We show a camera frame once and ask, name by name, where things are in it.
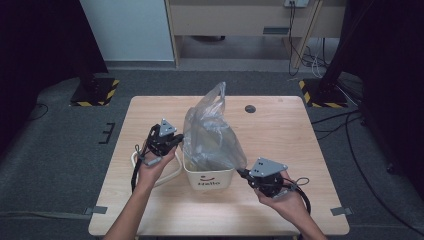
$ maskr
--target wooden table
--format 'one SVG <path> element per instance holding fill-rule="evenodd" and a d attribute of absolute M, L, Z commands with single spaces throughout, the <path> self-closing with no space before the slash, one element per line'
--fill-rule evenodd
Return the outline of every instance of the wooden table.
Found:
<path fill-rule="evenodd" d="M 129 159 L 134 145 L 142 144 L 150 128 L 162 118 L 182 133 L 185 114 L 200 99 L 197 96 L 132 99 L 97 201 L 97 206 L 107 207 L 107 212 L 93 214 L 90 234 L 104 235 L 131 195 L 133 166 Z M 256 112 L 247 113 L 246 105 L 255 106 Z M 333 216 L 330 211 L 340 207 L 340 201 L 301 98 L 227 96 L 224 116 L 240 141 L 249 169 L 258 157 L 265 157 L 287 164 L 293 179 L 308 177 L 310 183 L 302 189 L 311 201 L 312 217 L 327 235 L 348 233 L 346 217 Z M 177 168 L 177 161 L 173 161 L 163 174 Z M 297 233 L 291 223 L 260 204 L 247 181 L 237 173 L 227 189 L 195 191 L 184 171 L 153 190 L 138 229 L 138 235 L 152 236 L 281 236 Z"/>

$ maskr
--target white plastic basket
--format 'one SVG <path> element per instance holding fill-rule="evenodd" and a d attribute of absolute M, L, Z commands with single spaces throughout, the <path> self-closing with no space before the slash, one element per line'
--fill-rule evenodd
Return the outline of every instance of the white plastic basket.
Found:
<path fill-rule="evenodd" d="M 183 154 L 183 166 L 194 190 L 224 189 L 230 186 L 234 168 L 221 171 L 196 171 L 195 166 Z"/>

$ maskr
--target gray carpet floor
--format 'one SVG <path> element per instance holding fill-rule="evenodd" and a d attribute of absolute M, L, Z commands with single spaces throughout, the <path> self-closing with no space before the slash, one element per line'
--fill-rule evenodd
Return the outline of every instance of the gray carpet floor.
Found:
<path fill-rule="evenodd" d="M 120 83 L 109 106 L 70 107 L 77 79 L 65 80 L 39 95 L 38 102 L 44 105 L 34 109 L 30 116 L 34 120 L 28 120 L 0 161 L 0 212 L 82 214 L 86 207 L 95 206 L 133 96 L 204 95 L 221 81 L 227 82 L 227 95 L 301 96 L 298 81 L 313 78 L 309 73 L 293 78 L 287 73 L 255 71 L 145 70 L 112 71 L 110 75 Z M 307 108 L 307 112 L 311 121 L 316 121 L 355 109 L 355 105 L 349 104 L 343 109 Z M 344 121 L 345 117 L 336 118 L 314 128 L 334 129 Z M 110 129 L 108 123 L 115 123 L 110 141 L 99 144 L 105 140 L 103 131 Z M 408 179 L 386 172 L 388 162 L 361 120 L 348 127 L 358 165 L 373 190 L 355 165 L 344 127 L 319 141 L 341 203 L 354 212 L 347 216 L 349 234 L 330 239 L 424 239 L 395 219 L 372 193 L 401 219 L 423 232 L 424 205 Z M 325 135 L 316 134 L 317 138 Z M 0 239 L 94 239 L 88 233 L 88 225 L 89 219 L 1 217 Z"/>

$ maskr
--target cabinet drawer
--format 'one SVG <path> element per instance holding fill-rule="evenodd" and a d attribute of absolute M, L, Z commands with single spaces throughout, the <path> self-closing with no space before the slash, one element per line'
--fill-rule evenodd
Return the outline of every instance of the cabinet drawer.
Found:
<path fill-rule="evenodd" d="M 302 37 L 309 28 L 314 0 L 295 9 L 292 36 Z M 264 28 L 282 29 L 287 35 L 290 8 L 283 0 L 169 0 L 174 35 L 259 36 Z"/>

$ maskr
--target black tape mark on floor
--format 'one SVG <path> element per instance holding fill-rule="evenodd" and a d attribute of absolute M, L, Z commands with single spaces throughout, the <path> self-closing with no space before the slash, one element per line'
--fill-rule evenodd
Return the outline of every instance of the black tape mark on floor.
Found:
<path fill-rule="evenodd" d="M 108 144 L 109 143 L 110 136 L 112 136 L 113 129 L 115 128 L 115 123 L 106 123 L 106 125 L 110 125 L 111 126 L 109 131 L 103 131 L 103 134 L 107 134 L 106 141 L 99 142 L 99 144 Z"/>

